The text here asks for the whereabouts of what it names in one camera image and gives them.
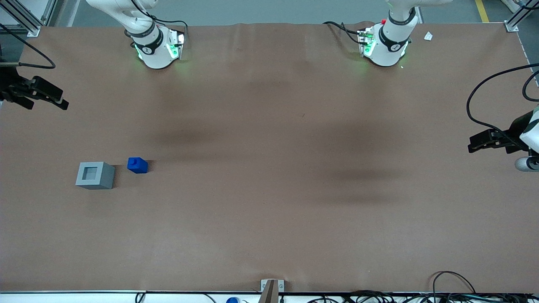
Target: table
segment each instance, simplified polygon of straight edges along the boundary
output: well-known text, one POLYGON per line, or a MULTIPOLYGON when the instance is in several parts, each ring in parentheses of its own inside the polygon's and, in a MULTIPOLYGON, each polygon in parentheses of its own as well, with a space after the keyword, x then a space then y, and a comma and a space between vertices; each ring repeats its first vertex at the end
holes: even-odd
MULTIPOLYGON (((536 291, 537 175, 514 169, 524 154, 467 152, 472 88, 527 63, 502 24, 418 25, 389 68, 326 25, 238 24, 190 27, 184 60, 150 70, 122 31, 31 40, 58 67, 20 73, 70 107, 0 111, 1 289, 427 291, 454 270, 536 291), (76 187, 85 161, 115 165, 114 188, 76 187)), ((473 113, 508 127, 534 107, 529 75, 485 84, 473 113)))

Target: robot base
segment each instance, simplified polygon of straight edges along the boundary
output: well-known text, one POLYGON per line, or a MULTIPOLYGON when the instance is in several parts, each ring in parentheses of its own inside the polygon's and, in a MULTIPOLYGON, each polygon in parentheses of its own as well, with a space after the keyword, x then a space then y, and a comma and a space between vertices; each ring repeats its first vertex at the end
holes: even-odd
POLYGON ((360 44, 361 56, 369 58, 374 64, 379 66, 391 66, 399 61, 404 56, 408 42, 406 42, 398 51, 391 52, 385 46, 379 37, 381 23, 375 24, 373 27, 368 27, 365 31, 358 32, 360 42, 365 42, 367 45, 360 44))
POLYGON ((150 68, 161 69, 169 66, 174 60, 181 59, 185 36, 183 33, 171 30, 165 26, 158 27, 163 32, 164 39, 153 54, 146 54, 144 47, 139 50, 139 58, 150 68))

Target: black cable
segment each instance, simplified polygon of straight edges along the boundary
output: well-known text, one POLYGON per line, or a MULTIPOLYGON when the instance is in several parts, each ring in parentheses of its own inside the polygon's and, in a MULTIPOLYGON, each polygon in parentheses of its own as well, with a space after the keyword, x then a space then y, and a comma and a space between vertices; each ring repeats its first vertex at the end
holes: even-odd
POLYGON ((321 297, 321 298, 319 298, 319 299, 314 299, 314 300, 311 300, 311 301, 309 301, 309 302, 307 302, 307 303, 317 303, 317 301, 320 301, 320 300, 324 300, 324 301, 328 300, 328 301, 333 302, 333 303, 341 303, 341 302, 339 302, 339 301, 337 301, 337 300, 335 300, 335 299, 332 299, 332 298, 326 298, 326 297, 321 297))
POLYGON ((528 78, 528 80, 526 80, 526 82, 524 83, 524 85, 522 86, 522 96, 528 100, 528 101, 531 101, 531 102, 539 102, 539 98, 532 98, 530 96, 528 96, 528 93, 526 92, 528 90, 528 84, 530 84, 530 82, 535 78, 535 76, 539 75, 539 71, 536 71, 535 73, 531 74, 530 78, 528 78))
POLYGON ((472 90, 471 94, 468 96, 468 100, 466 101, 466 113, 468 114, 468 118, 470 118, 470 120, 474 121, 477 124, 480 124, 480 125, 483 125, 483 126, 494 129, 495 131, 499 132, 503 137, 505 137, 507 140, 509 140, 509 142, 511 142, 512 144, 518 146, 519 148, 521 148, 523 150, 527 150, 528 149, 527 147, 524 147, 524 146, 520 145, 518 142, 516 142, 511 137, 506 135, 501 129, 495 127, 492 124, 488 124, 486 122, 479 121, 476 118, 474 118, 472 116, 472 113, 470 112, 470 101, 472 101, 472 97, 475 94, 475 92, 479 89, 479 87, 481 87, 481 85, 485 84, 485 82, 487 82, 488 80, 491 80, 492 78, 498 77, 499 75, 503 75, 503 74, 518 71, 518 70, 523 70, 525 68, 536 67, 536 66, 539 66, 539 63, 522 65, 522 66, 519 66, 519 67, 513 67, 513 68, 510 68, 508 70, 504 70, 504 71, 495 73, 494 75, 491 75, 488 78, 486 78, 485 80, 481 81, 481 83, 477 84, 477 86, 472 90))
POLYGON ((355 32, 355 31, 353 31, 353 30, 349 30, 349 29, 347 29, 346 27, 343 27, 341 24, 338 24, 338 23, 333 22, 333 21, 326 21, 326 22, 324 22, 324 23, 322 23, 322 24, 335 25, 335 26, 337 26, 338 28, 340 28, 340 29, 343 30, 343 31, 347 31, 347 32, 349 32, 349 33, 357 34, 357 32, 355 32))
POLYGON ((466 278, 464 278, 460 273, 456 273, 454 271, 440 271, 436 277, 434 277, 434 280, 432 280, 432 294, 433 295, 436 295, 436 280, 438 280, 438 278, 443 275, 444 273, 450 273, 454 276, 458 276, 460 278, 462 278, 464 281, 466 281, 466 283, 468 283, 468 285, 470 286, 470 289, 472 290, 473 293, 476 293, 475 292, 475 288, 473 287, 472 283, 470 283, 470 281, 468 281, 466 278))
POLYGON ((143 11, 141 8, 139 8, 139 6, 135 3, 135 0, 131 0, 131 2, 133 3, 133 5, 136 7, 136 9, 139 10, 139 12, 141 12, 143 15, 147 16, 147 17, 150 17, 153 21, 159 23, 159 22, 165 22, 165 23, 183 23, 185 24, 185 30, 187 30, 187 23, 185 23, 185 21, 182 21, 182 20, 174 20, 174 21, 167 21, 167 20, 161 20, 161 19, 158 19, 157 17, 155 17, 154 15, 148 13, 148 12, 145 12, 143 11))
POLYGON ((337 28, 339 28, 340 30, 344 31, 344 32, 348 35, 348 37, 349 37, 352 41, 354 41, 355 43, 361 44, 361 45, 367 45, 366 42, 360 42, 360 41, 354 39, 354 38, 352 37, 352 35, 350 35, 350 34, 353 33, 353 34, 356 34, 356 35, 357 35, 357 31, 353 31, 353 30, 347 29, 346 26, 344 26, 344 22, 341 22, 341 24, 339 25, 339 24, 337 24, 337 23, 335 23, 335 22, 333 22, 333 21, 326 21, 326 22, 324 22, 323 24, 335 25, 337 28))
POLYGON ((146 293, 143 293, 143 292, 137 293, 135 296, 135 303, 142 303, 142 300, 144 300, 144 297, 146 297, 146 293))
POLYGON ((217 302, 215 301, 215 299, 214 299, 214 298, 212 298, 212 297, 210 297, 210 295, 208 295, 207 293, 205 293, 204 295, 205 295, 206 297, 210 298, 210 300, 212 300, 212 301, 213 301, 213 303, 217 303, 217 302))
POLYGON ((21 41, 22 43, 24 43, 26 46, 28 46, 29 48, 33 49, 35 52, 37 52, 38 54, 40 54, 43 58, 45 58, 50 64, 51 66, 46 66, 46 65, 37 65, 37 64, 30 64, 30 63, 23 63, 23 62, 19 62, 19 66, 28 66, 28 67, 35 67, 35 68, 44 68, 44 69, 47 69, 47 70, 51 70, 53 68, 56 67, 56 64, 54 64, 54 62, 49 58, 47 57, 45 54, 43 54, 39 49, 35 48, 33 45, 31 45, 30 43, 26 42, 23 38, 17 36, 16 34, 14 34, 12 31, 10 31, 7 27, 4 26, 4 24, 0 23, 0 27, 3 28, 6 32, 8 32, 10 35, 12 35, 13 37, 17 38, 19 41, 21 41))
POLYGON ((529 7, 529 6, 526 6, 526 5, 524 4, 524 5, 520 5, 520 7, 523 8, 523 9, 525 9, 525 10, 529 10, 529 11, 539 10, 539 6, 529 7))

